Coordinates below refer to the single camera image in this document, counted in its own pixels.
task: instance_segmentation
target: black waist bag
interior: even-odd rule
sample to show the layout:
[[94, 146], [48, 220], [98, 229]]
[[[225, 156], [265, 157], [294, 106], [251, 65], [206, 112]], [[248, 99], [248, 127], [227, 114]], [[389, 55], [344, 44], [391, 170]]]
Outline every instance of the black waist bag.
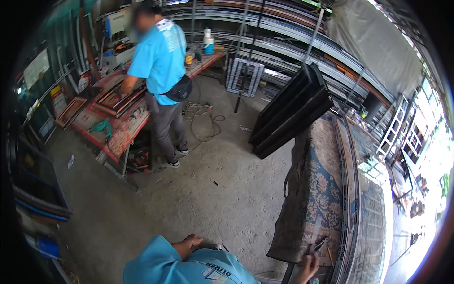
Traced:
[[169, 99], [182, 102], [189, 97], [192, 91], [192, 80], [184, 75], [181, 80], [176, 83], [170, 91], [162, 95], [166, 95]]

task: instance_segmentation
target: man's left hand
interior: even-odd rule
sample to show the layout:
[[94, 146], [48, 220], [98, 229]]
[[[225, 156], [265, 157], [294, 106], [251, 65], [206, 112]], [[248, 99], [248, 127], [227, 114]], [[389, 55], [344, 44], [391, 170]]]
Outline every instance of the man's left hand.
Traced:
[[199, 245], [203, 241], [203, 238], [199, 237], [196, 234], [190, 234], [186, 238], [190, 239], [191, 241], [193, 241], [194, 245]]

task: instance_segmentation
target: man's right hand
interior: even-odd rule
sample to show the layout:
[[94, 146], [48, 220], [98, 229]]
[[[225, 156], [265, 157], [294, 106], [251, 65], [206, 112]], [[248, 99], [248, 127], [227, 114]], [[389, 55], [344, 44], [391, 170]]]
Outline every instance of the man's right hand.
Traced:
[[298, 278], [298, 284], [306, 284], [315, 275], [318, 270], [320, 257], [318, 253], [314, 251], [314, 245], [309, 246], [308, 254], [303, 255], [300, 266], [300, 275]]

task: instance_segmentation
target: light blue t-shirt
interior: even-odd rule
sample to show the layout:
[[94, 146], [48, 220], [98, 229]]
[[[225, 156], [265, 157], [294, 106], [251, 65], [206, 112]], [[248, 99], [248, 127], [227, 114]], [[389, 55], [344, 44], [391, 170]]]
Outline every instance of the light blue t-shirt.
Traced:
[[199, 249], [185, 262], [163, 236], [153, 236], [123, 270], [124, 284], [260, 284], [236, 256]]
[[148, 31], [137, 45], [128, 74], [146, 78], [148, 92], [156, 97], [160, 105], [178, 102], [166, 95], [186, 73], [184, 58], [186, 38], [180, 26], [163, 19]]

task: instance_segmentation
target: hand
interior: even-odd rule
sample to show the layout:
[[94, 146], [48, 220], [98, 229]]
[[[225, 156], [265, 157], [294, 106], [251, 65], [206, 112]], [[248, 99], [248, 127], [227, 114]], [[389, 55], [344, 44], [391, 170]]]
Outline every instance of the hand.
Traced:
[[194, 245], [199, 245], [203, 241], [203, 238], [199, 237], [196, 234], [190, 234], [189, 236], [186, 237], [186, 239], [190, 239], [191, 241], [193, 241]]
[[315, 245], [313, 244], [309, 246], [308, 254], [303, 255], [303, 258], [299, 263], [300, 275], [298, 284], [306, 284], [318, 270], [320, 258], [318, 253], [314, 251], [314, 247]]

